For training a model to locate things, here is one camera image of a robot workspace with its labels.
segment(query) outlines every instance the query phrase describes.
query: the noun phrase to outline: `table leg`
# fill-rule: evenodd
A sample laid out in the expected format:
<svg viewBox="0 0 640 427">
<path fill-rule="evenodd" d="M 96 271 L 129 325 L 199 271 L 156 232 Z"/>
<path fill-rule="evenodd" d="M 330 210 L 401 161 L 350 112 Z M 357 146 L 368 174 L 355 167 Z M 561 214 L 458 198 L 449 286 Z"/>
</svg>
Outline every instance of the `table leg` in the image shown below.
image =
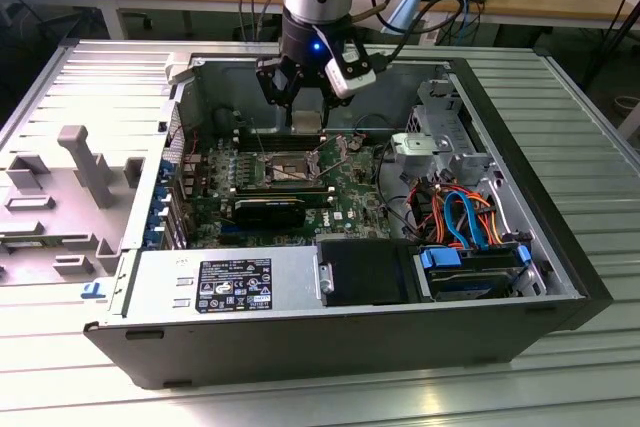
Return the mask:
<svg viewBox="0 0 640 427">
<path fill-rule="evenodd" d="M 99 6 L 104 18 L 104 23 L 107 24 L 107 32 L 109 32 L 109 38 L 112 40 L 126 40 L 127 39 L 127 27 L 122 19 L 122 14 L 118 10 L 118 6 L 115 2 L 106 3 Z"/>
<path fill-rule="evenodd" d="M 618 127 L 618 132 L 625 139 L 630 138 L 633 134 L 636 133 L 638 128 L 640 127 L 640 102 L 634 107 L 634 109 L 629 112 L 627 118 L 624 119 L 620 127 Z"/>
</svg>

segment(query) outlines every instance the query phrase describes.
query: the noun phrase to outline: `side panel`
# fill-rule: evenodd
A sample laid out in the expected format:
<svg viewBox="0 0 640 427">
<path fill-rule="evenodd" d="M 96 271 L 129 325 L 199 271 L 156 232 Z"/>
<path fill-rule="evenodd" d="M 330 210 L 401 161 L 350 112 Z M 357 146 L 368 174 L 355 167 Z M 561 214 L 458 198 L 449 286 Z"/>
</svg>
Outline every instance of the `side panel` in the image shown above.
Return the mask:
<svg viewBox="0 0 640 427">
<path fill-rule="evenodd" d="M 588 299 L 579 315 L 558 327 L 558 330 L 577 329 L 611 305 L 613 298 L 467 61 L 455 59 L 452 67 L 544 236 L 574 287 Z"/>
<path fill-rule="evenodd" d="M 508 362 L 581 307 L 100 328 L 85 335 L 136 385 L 230 384 Z"/>
</svg>

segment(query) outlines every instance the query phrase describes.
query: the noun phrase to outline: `electronic equipment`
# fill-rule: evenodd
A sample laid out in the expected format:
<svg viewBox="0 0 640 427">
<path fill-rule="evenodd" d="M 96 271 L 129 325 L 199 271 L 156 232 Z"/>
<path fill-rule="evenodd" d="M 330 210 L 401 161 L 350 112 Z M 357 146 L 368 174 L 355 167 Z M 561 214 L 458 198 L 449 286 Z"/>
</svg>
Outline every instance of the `electronic equipment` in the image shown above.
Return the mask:
<svg viewBox="0 0 640 427">
<path fill-rule="evenodd" d="M 12 140 L 2 282 L 112 275 L 84 333 L 145 388 L 506 362 L 609 305 L 464 60 L 400 56 L 299 133 L 254 83 L 276 48 L 170 56 L 162 106 L 117 109 L 143 158 L 93 116 Z"/>
</svg>

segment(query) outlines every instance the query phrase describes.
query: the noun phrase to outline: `warning label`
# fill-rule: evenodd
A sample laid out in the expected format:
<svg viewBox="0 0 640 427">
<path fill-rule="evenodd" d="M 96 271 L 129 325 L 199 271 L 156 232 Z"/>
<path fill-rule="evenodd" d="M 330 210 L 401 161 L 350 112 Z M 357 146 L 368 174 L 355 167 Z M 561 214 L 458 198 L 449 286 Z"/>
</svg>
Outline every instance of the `warning label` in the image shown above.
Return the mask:
<svg viewBox="0 0 640 427">
<path fill-rule="evenodd" d="M 196 310 L 201 314 L 270 310 L 272 277 L 271 259 L 201 262 Z"/>
</svg>

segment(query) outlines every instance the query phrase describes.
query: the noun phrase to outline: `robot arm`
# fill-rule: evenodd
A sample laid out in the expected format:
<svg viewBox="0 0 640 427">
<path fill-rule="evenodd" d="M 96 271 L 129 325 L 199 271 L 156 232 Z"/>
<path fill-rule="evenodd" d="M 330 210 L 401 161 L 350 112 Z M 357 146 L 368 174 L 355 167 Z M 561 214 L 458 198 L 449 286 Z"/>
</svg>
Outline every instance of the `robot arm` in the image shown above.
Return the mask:
<svg viewBox="0 0 640 427">
<path fill-rule="evenodd" d="M 408 9 L 402 28 L 392 29 L 407 37 L 401 45 L 422 16 L 413 21 L 419 1 L 414 0 Z M 378 5 L 376 0 L 284 0 L 280 55 L 259 59 L 256 75 L 267 101 L 286 110 L 287 126 L 292 123 L 293 101 L 301 88 L 321 90 L 325 127 L 331 109 L 348 105 L 355 93 L 376 81 L 376 75 L 387 68 L 390 59 L 380 53 L 369 54 L 356 36 L 356 25 L 378 29 L 389 26 L 387 20 L 397 13 L 400 3 L 401 0 L 380 0 Z M 351 15 L 354 5 L 361 11 Z M 344 53 L 346 43 L 354 47 L 348 53 Z"/>
</svg>

